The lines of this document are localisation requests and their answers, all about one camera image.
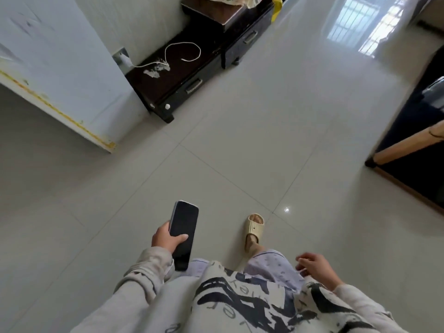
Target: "patterned shorts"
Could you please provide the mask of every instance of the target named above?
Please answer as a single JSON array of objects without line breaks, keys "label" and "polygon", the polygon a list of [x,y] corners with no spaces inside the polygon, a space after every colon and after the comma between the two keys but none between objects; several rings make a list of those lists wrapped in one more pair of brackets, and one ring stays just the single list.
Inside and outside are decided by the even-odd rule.
[{"label": "patterned shorts", "polygon": [[[207,268],[208,261],[195,258],[188,264],[188,269],[183,276],[201,277]],[[243,274],[273,281],[286,286],[296,293],[301,291],[304,283],[303,277],[294,269],[291,263],[276,250],[266,250],[250,258],[245,265]]]}]

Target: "beige slide sandal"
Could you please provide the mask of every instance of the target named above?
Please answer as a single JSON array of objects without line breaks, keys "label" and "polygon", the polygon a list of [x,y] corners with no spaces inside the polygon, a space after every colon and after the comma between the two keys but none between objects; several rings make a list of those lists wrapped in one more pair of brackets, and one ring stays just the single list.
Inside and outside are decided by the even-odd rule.
[{"label": "beige slide sandal", "polygon": [[247,250],[247,236],[248,235],[254,235],[259,243],[262,233],[264,232],[264,218],[257,214],[253,213],[251,214],[246,220],[245,220],[245,228],[244,228],[244,239],[245,239],[245,250]]}]

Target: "black phone screen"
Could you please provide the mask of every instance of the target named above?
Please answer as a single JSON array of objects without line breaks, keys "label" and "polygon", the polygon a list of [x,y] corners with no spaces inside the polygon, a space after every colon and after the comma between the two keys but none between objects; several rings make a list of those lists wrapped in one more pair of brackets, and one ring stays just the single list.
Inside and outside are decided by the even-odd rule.
[{"label": "black phone screen", "polygon": [[185,271],[190,261],[199,208],[185,201],[177,201],[170,221],[170,235],[188,234],[188,239],[173,252],[177,271]]}]

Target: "metal handle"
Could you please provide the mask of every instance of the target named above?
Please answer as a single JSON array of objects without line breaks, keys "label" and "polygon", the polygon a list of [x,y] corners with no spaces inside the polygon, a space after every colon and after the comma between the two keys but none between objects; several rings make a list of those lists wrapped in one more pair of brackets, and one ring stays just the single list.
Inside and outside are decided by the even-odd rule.
[{"label": "metal handle", "polygon": [[185,89],[186,94],[189,95],[191,92],[193,92],[195,89],[199,87],[203,83],[202,79],[196,79],[187,89]]},{"label": "metal handle", "polygon": [[255,38],[258,36],[258,32],[256,30],[253,30],[253,32],[248,35],[246,39],[244,39],[245,44],[250,44]]}]

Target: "wooden pole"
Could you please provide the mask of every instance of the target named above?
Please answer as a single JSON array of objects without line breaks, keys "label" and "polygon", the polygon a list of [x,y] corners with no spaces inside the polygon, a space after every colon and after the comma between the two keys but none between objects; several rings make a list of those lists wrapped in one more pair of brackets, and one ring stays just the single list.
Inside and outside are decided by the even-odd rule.
[{"label": "wooden pole", "polygon": [[410,153],[422,150],[423,148],[436,144],[442,140],[444,140],[444,120],[391,145],[385,150],[375,153],[373,161],[377,165],[383,165]]}]

